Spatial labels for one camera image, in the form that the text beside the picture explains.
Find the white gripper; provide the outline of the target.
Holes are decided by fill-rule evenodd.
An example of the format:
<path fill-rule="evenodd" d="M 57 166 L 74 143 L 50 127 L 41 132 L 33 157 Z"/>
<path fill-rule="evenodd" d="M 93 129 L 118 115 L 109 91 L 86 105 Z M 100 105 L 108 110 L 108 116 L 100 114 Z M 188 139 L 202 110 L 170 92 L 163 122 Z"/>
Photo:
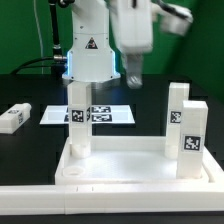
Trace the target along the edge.
<path fill-rule="evenodd" d="M 143 55 L 153 48 L 151 0 L 110 0 L 110 18 L 116 47 L 125 56 L 126 82 L 143 85 Z"/>

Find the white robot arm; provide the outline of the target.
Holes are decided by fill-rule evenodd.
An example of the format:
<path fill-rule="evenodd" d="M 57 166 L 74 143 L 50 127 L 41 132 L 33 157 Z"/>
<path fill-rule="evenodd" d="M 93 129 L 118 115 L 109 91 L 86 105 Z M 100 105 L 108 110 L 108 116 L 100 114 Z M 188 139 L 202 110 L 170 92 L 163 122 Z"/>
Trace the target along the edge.
<path fill-rule="evenodd" d="M 67 53 L 65 79 L 103 84 L 118 79 L 119 52 L 127 85 L 140 88 L 143 55 L 153 49 L 153 22 L 183 36 L 193 22 L 191 11 L 163 0 L 75 0 L 72 4 L 73 44 Z"/>

